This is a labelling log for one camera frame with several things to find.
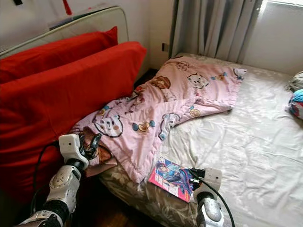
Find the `bed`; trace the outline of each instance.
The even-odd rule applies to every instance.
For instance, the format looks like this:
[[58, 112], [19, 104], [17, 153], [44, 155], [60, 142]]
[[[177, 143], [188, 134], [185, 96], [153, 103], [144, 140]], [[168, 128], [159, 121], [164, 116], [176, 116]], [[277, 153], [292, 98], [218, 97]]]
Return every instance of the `bed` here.
[[[1, 53], [22, 50], [86, 32], [118, 26], [119, 43], [128, 40], [120, 7], [106, 9]], [[239, 65], [192, 54], [203, 63]], [[184, 167], [213, 167], [223, 173], [220, 193], [236, 226], [299, 226], [303, 223], [303, 122], [284, 111], [291, 93], [289, 75], [242, 66], [248, 74], [233, 110], [190, 120], [173, 128], [155, 161], [163, 156]], [[186, 203], [147, 182], [132, 182], [118, 165], [98, 176], [125, 203], [164, 226], [195, 226], [196, 204]], [[225, 226], [230, 221], [225, 209]]]

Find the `red pillow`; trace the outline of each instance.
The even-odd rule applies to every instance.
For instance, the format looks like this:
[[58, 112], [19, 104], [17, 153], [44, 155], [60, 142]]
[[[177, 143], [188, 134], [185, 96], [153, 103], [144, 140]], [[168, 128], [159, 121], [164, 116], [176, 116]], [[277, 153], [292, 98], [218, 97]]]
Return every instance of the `red pillow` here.
[[0, 84], [50, 70], [118, 45], [117, 27], [58, 40], [0, 60]]
[[[0, 85], [0, 187], [20, 201], [33, 195], [40, 151], [89, 113], [129, 96], [146, 50], [123, 43], [84, 59]], [[48, 183], [62, 160], [49, 148], [37, 173]]]

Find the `curtain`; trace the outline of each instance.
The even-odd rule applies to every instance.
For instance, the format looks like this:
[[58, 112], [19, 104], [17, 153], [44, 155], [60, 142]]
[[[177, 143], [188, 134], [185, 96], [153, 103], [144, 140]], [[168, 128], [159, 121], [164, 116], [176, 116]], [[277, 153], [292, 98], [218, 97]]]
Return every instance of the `curtain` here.
[[179, 52], [237, 62], [262, 0], [176, 0], [169, 57]]

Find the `headboard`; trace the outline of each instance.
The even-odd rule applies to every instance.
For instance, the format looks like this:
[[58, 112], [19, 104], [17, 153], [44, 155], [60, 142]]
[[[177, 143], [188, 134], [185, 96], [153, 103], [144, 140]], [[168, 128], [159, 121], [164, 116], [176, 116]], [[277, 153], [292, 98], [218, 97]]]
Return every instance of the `headboard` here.
[[118, 42], [123, 43], [128, 41], [125, 13], [121, 7], [115, 6], [81, 17], [54, 30], [27, 40], [17, 46], [1, 52], [0, 58], [5, 58], [12, 54], [28, 50], [36, 46], [41, 46], [43, 44], [83, 33], [107, 31], [114, 26], [118, 27]]

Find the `black cable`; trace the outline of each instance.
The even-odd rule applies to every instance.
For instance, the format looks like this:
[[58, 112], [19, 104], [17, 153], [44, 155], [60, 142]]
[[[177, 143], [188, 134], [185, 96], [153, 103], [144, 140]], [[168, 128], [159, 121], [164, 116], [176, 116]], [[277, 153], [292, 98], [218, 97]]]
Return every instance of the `black cable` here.
[[219, 198], [222, 200], [222, 202], [223, 202], [225, 208], [227, 209], [228, 215], [229, 215], [229, 217], [230, 217], [230, 219], [231, 219], [231, 222], [232, 222], [232, 227], [235, 227], [235, 222], [234, 222], [234, 220], [233, 220], [231, 210], [230, 210], [229, 207], [227, 206], [227, 203], [226, 203], [225, 200], [223, 199], [222, 195], [221, 195], [215, 188], [213, 188], [213, 187], [210, 186], [207, 182], [205, 182], [205, 181], [203, 180], [202, 177], [199, 177], [197, 174], [195, 174], [191, 169], [189, 169], [189, 172], [190, 172], [195, 178], [197, 178], [197, 179], [199, 179], [200, 181], [202, 181], [202, 183], [204, 183], [207, 187], [209, 187], [211, 190], [213, 190], [213, 191], [219, 196]]
[[51, 142], [47, 145], [45, 145], [42, 149], [42, 151], [40, 152], [39, 154], [39, 158], [38, 158], [38, 161], [36, 162], [36, 165], [35, 165], [35, 170], [34, 170], [34, 175], [33, 175], [33, 190], [34, 190], [34, 196], [33, 196], [33, 199], [32, 199], [32, 202], [31, 202], [31, 214], [35, 213], [35, 206], [36, 206], [36, 196], [38, 194], [38, 192], [44, 187], [42, 188], [39, 188], [38, 191], [37, 191], [37, 172], [38, 172], [38, 168], [39, 168], [39, 165], [40, 165], [40, 162], [41, 162], [41, 158], [45, 152], [45, 150], [48, 148], [48, 147], [51, 147], [51, 146], [54, 146], [56, 148], [59, 147], [59, 141], [54, 141], [54, 142]]

